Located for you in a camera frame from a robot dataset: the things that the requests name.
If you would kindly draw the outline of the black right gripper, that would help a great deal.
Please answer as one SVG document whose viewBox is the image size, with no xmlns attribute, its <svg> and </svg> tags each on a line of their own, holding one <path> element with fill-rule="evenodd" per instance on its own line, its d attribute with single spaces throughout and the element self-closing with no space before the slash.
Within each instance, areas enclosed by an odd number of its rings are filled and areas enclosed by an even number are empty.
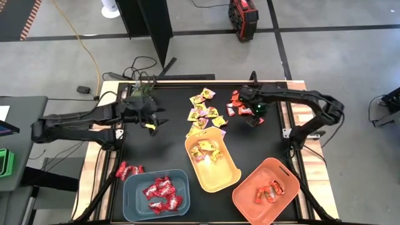
<svg viewBox="0 0 400 225">
<path fill-rule="evenodd" d="M 249 86 L 240 87 L 239 100 L 255 115 L 254 117 L 249 116 L 247 118 L 247 123 L 252 128 L 254 125 L 257 126 L 259 124 L 259 117 L 264 117 L 271 107 L 271 104 L 263 99 L 257 89 Z"/>
</svg>

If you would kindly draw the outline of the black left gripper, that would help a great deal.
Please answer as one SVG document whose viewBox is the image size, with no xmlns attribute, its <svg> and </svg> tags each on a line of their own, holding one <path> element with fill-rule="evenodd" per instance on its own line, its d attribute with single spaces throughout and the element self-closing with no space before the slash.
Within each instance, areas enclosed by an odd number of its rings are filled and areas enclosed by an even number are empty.
<svg viewBox="0 0 400 225">
<path fill-rule="evenodd" d="M 131 96 L 122 100 L 118 106 L 123 123 L 139 123 L 149 130 L 151 136 L 158 133 L 158 127 L 167 123 L 168 119 L 158 119 L 155 113 L 164 112 L 166 109 L 158 107 L 151 96 Z"/>
</svg>

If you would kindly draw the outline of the pale yellow-orange plastic bin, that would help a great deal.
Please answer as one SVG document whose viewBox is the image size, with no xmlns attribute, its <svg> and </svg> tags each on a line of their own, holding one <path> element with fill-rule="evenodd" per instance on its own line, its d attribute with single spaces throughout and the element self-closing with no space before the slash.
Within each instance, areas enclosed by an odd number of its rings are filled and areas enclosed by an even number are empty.
<svg viewBox="0 0 400 225">
<path fill-rule="evenodd" d="M 194 146 L 198 146 L 198 141 L 204 139 L 213 141 L 217 145 L 217 149 L 222 152 L 222 156 L 217 161 L 213 161 L 207 156 L 206 159 L 196 162 L 191 156 L 190 150 Z M 206 192 L 218 192 L 237 183 L 241 178 L 241 170 L 236 167 L 221 137 L 221 129 L 209 127 L 189 136 L 185 140 L 185 148 L 200 186 Z"/>
</svg>

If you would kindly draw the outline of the blue-grey plastic bin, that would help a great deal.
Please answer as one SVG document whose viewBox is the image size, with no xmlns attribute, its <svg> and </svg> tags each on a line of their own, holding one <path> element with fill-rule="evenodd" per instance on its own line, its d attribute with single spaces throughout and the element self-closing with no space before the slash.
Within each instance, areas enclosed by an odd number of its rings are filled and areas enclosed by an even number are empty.
<svg viewBox="0 0 400 225">
<path fill-rule="evenodd" d="M 149 207 L 151 203 L 167 202 L 167 199 L 163 197 L 148 199 L 144 194 L 145 189 L 156 184 L 156 180 L 159 178 L 169 178 L 176 189 L 176 195 L 182 197 L 181 204 L 174 211 L 167 210 L 156 214 Z M 180 169 L 147 172 L 130 176 L 124 182 L 122 196 L 122 213 L 129 222 L 183 216 L 189 211 L 191 205 L 188 176 Z"/>
</svg>

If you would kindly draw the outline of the orange plastic bin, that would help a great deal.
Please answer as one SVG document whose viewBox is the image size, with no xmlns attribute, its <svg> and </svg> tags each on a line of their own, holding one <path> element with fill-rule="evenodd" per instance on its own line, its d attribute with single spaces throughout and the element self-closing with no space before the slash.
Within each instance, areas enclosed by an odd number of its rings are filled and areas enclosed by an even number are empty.
<svg viewBox="0 0 400 225">
<path fill-rule="evenodd" d="M 255 203 L 256 188 L 270 186 L 273 180 L 280 183 L 285 194 L 277 195 L 274 192 L 274 203 L 269 203 L 265 195 L 262 196 L 262 204 Z M 252 225 L 271 225 L 298 195 L 299 190 L 299 181 L 295 175 L 278 159 L 270 157 L 234 189 L 232 201 Z"/>
</svg>

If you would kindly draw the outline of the small artificial green plant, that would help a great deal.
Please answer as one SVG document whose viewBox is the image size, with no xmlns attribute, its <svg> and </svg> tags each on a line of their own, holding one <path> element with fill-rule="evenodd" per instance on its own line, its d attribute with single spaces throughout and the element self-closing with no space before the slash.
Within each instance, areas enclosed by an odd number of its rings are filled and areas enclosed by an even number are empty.
<svg viewBox="0 0 400 225">
<path fill-rule="evenodd" d="M 137 82 L 132 87 L 131 97 L 148 97 L 152 94 L 154 83 Z"/>
</svg>

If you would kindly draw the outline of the black power strip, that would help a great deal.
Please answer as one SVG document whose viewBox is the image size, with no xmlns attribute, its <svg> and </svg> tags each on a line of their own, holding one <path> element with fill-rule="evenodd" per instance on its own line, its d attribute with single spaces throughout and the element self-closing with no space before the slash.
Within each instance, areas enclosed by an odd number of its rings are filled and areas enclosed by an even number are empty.
<svg viewBox="0 0 400 225">
<path fill-rule="evenodd" d="M 156 76 L 157 81 L 215 80 L 215 74 L 164 75 Z"/>
</svg>

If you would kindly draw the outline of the black partition panel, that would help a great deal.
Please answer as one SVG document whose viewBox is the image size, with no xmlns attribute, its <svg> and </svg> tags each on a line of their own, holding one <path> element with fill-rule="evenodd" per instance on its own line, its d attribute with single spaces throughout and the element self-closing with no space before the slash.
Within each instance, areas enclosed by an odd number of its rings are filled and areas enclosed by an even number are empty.
<svg viewBox="0 0 400 225">
<path fill-rule="evenodd" d="M 150 36 L 164 76 L 176 62 L 166 63 L 173 29 L 166 0 L 115 0 L 129 38 Z"/>
</svg>

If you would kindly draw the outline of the red and black tool case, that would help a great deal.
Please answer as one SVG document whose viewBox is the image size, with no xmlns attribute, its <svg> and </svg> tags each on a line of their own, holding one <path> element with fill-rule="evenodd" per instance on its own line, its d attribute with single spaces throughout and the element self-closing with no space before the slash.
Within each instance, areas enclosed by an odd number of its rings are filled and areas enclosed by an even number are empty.
<svg viewBox="0 0 400 225">
<path fill-rule="evenodd" d="M 253 0 L 230 0 L 228 16 L 240 42 L 253 39 L 259 20 Z"/>
</svg>

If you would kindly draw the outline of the black low bench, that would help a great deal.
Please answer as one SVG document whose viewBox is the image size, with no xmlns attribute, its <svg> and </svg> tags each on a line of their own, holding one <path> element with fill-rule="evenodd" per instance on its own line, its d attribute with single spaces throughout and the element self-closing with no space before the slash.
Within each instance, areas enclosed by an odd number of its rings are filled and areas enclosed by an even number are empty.
<svg viewBox="0 0 400 225">
<path fill-rule="evenodd" d="M 79 180 L 32 167 L 25 167 L 20 185 L 76 192 L 78 190 Z"/>
</svg>

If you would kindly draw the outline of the grey side table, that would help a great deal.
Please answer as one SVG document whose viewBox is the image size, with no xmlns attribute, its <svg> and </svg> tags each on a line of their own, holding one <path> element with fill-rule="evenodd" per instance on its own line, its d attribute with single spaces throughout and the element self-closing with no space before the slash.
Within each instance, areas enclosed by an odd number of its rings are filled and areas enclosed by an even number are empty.
<svg viewBox="0 0 400 225">
<path fill-rule="evenodd" d="M 0 137 L 0 149 L 14 153 L 12 174 L 0 177 L 0 192 L 17 189 L 31 153 L 31 124 L 44 114 L 46 96 L 0 97 L 0 106 L 10 106 L 6 122 L 20 129 L 18 134 Z"/>
</svg>

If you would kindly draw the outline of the black floor equipment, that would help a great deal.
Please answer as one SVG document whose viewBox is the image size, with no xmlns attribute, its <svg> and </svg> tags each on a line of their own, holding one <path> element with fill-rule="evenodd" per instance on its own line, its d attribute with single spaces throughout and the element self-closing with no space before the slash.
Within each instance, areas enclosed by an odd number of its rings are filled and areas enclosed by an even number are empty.
<svg viewBox="0 0 400 225">
<path fill-rule="evenodd" d="M 379 98 L 383 106 L 389 110 L 389 114 L 380 119 L 371 119 L 371 104 L 375 99 Z M 376 128 L 387 124 L 395 124 L 400 129 L 400 87 L 373 98 L 368 107 L 368 120 Z"/>
</svg>

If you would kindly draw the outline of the dark tablet device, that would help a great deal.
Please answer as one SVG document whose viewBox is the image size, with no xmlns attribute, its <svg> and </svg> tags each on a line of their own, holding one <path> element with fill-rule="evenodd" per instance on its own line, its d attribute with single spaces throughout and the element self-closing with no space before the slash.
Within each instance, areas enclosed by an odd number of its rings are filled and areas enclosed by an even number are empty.
<svg viewBox="0 0 400 225">
<path fill-rule="evenodd" d="M 5 121 L 0 120 L 0 137 L 17 134 L 19 132 L 20 132 L 20 129 L 18 127 L 13 126 Z"/>
</svg>

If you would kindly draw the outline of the black mat with striped edge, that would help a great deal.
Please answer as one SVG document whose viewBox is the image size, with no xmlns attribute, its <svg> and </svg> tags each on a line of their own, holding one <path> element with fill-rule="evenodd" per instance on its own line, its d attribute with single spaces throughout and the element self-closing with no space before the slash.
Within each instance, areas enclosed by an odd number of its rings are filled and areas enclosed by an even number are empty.
<svg viewBox="0 0 400 225">
<path fill-rule="evenodd" d="M 43 0 L 0 0 L 0 42 L 24 41 Z"/>
</svg>

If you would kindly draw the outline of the black aluminium table frame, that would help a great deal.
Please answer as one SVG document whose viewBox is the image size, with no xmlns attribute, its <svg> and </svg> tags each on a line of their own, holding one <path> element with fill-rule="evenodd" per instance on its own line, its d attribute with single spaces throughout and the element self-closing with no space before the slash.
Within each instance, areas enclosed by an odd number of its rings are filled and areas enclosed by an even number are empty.
<svg viewBox="0 0 400 225">
<path fill-rule="evenodd" d="M 217 93 L 213 98 L 213 104 L 222 111 L 231 91 L 242 85 L 248 85 L 249 81 L 160 81 L 156 86 L 159 90 L 178 90 L 182 94 L 179 97 L 179 110 L 187 111 L 189 97 L 196 94 L 203 88 L 210 88 Z M 269 122 L 265 129 L 269 141 L 262 143 L 263 148 L 258 149 L 258 153 L 266 153 L 271 155 L 273 151 L 281 153 L 285 150 L 283 142 L 277 143 L 276 147 L 272 147 L 275 139 L 281 138 L 281 128 L 293 124 L 300 124 L 301 121 L 297 116 L 303 114 L 310 116 L 311 109 L 307 106 L 289 105 L 282 103 L 277 106 L 274 112 L 274 119 Z M 82 173 L 79 181 L 79 194 L 77 195 L 75 207 L 77 214 L 73 217 L 74 225 L 118 225 L 125 224 L 125 219 L 119 221 L 113 220 L 114 213 L 121 213 L 122 208 L 116 206 L 115 203 L 120 199 L 121 182 L 113 179 L 107 182 L 107 178 L 111 176 L 112 170 L 119 165 L 122 159 L 131 160 L 133 164 L 142 164 L 145 170 L 163 170 L 169 166 L 167 164 L 156 165 L 155 160 L 160 156 L 143 156 L 140 160 L 131 157 L 127 145 L 133 141 L 142 142 L 148 138 L 148 132 L 134 124 L 123 126 L 125 135 L 122 138 L 122 147 L 118 152 L 103 151 L 98 144 L 90 142 L 87 146 L 86 156 Z"/>
</svg>

